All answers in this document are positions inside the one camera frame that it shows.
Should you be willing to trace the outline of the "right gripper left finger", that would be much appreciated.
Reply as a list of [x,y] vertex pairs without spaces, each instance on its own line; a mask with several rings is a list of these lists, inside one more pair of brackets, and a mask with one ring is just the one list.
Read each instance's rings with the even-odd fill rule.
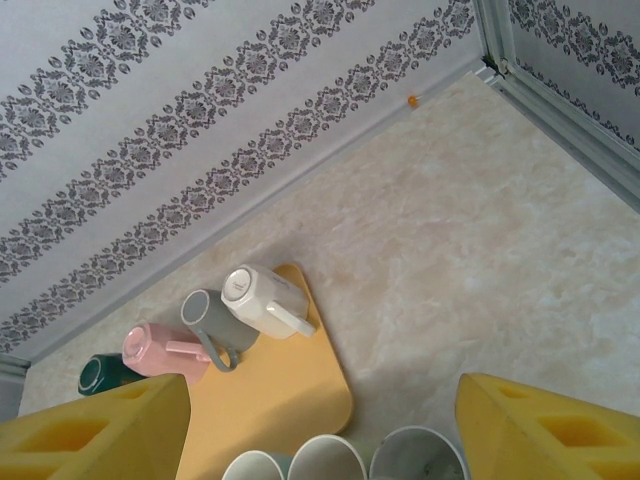
[[165,374],[1,425],[3,479],[174,479],[191,407]]

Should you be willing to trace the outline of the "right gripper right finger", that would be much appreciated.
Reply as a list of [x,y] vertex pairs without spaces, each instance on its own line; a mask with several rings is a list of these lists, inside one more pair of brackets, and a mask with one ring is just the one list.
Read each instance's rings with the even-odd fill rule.
[[455,417],[474,479],[637,479],[639,418],[481,373]]

